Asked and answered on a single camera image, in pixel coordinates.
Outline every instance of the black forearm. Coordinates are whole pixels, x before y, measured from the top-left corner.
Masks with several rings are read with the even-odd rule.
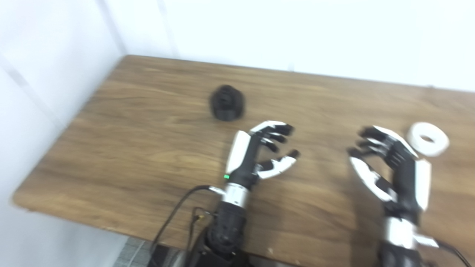
[[[417,250],[398,247],[385,242],[378,249],[377,267],[421,267],[421,257]]]
[[[261,145],[261,139],[262,138],[257,134],[251,137],[243,162],[229,175],[228,182],[242,185],[248,190],[251,190],[252,186],[258,180],[258,177],[253,173],[256,167],[256,157],[259,146]]]
[[[420,208],[416,199],[416,175],[414,160],[402,162],[394,171],[392,184],[398,194],[395,207],[385,209],[385,215],[406,219],[414,225],[419,225]]]
[[[222,257],[230,257],[242,246],[245,225],[246,210],[221,201],[216,209],[215,218],[208,228],[207,246]]]

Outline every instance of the black object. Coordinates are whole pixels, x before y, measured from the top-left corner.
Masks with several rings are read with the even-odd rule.
[[[185,267],[254,267],[249,261],[249,254],[240,249],[236,250],[231,257],[225,257],[207,248],[206,236],[209,232],[210,229],[205,228],[198,236]]]
[[[210,105],[215,118],[225,122],[234,121],[244,112],[244,96],[234,87],[222,85],[211,96]]]

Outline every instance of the robot finger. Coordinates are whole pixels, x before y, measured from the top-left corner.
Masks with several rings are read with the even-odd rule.
[[[364,140],[358,140],[358,141],[356,141],[356,145],[359,146],[360,148],[365,148],[365,147],[372,146],[372,147],[375,147],[377,149],[381,149],[382,147],[386,147],[381,142],[379,142],[378,140],[372,139],[372,138],[364,139]]]
[[[278,121],[265,121],[255,126],[251,130],[249,130],[249,133],[254,134],[257,132],[265,132],[265,133],[275,132],[276,125],[287,125],[287,124],[283,122],[278,122]]]
[[[387,144],[387,143],[381,142],[381,141],[376,140],[376,139],[374,139],[374,138],[365,138],[365,140],[368,141],[368,142],[371,142],[371,143],[373,143],[373,144],[376,144],[376,145],[382,145],[382,146],[384,146],[384,147],[388,147],[388,144]]]
[[[288,170],[297,161],[299,156],[300,152],[292,150],[286,156],[279,159],[261,162],[259,163],[260,171],[257,172],[257,175],[261,179],[267,179],[279,175]]]
[[[275,130],[273,132],[289,136],[292,134],[293,131],[294,131],[293,126],[289,124],[285,124],[285,125],[276,125]]]
[[[372,154],[371,152],[374,152],[373,154],[376,154],[378,156],[384,156],[385,153],[387,152],[387,149],[385,146],[375,144],[371,141],[358,141],[356,145],[362,149],[361,153],[365,155],[371,155]]]
[[[283,137],[281,134],[278,134],[278,133],[277,134],[276,133],[270,133],[269,138],[274,139],[279,143],[286,143],[287,142],[287,138]]]
[[[262,138],[262,143],[263,143],[263,145],[268,147],[272,152],[274,152],[274,153],[279,152],[279,148],[271,140],[269,140],[267,138]]]
[[[360,132],[358,132],[358,135],[363,137],[363,138],[371,138],[373,140],[377,140],[379,142],[383,142],[386,137],[388,136],[384,132],[380,131],[378,128],[375,126],[367,126],[364,127]]]
[[[366,187],[382,201],[395,202],[397,195],[392,189],[391,183],[365,162],[363,153],[354,147],[349,148],[347,151],[353,168]]]

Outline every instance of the silver cylinder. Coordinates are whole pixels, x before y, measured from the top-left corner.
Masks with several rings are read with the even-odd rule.
[[[228,183],[226,186],[226,194],[223,195],[223,201],[246,208],[247,195],[249,190],[242,185],[236,183]]]
[[[415,249],[414,238],[417,227],[412,222],[395,217],[387,217],[384,223],[384,240],[398,247]]]

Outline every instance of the white wall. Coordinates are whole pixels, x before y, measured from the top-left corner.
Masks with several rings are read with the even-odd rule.
[[[0,0],[0,267],[110,267],[125,243],[10,201],[123,54],[98,4]]]
[[[473,0],[105,1],[130,54],[475,91]]]

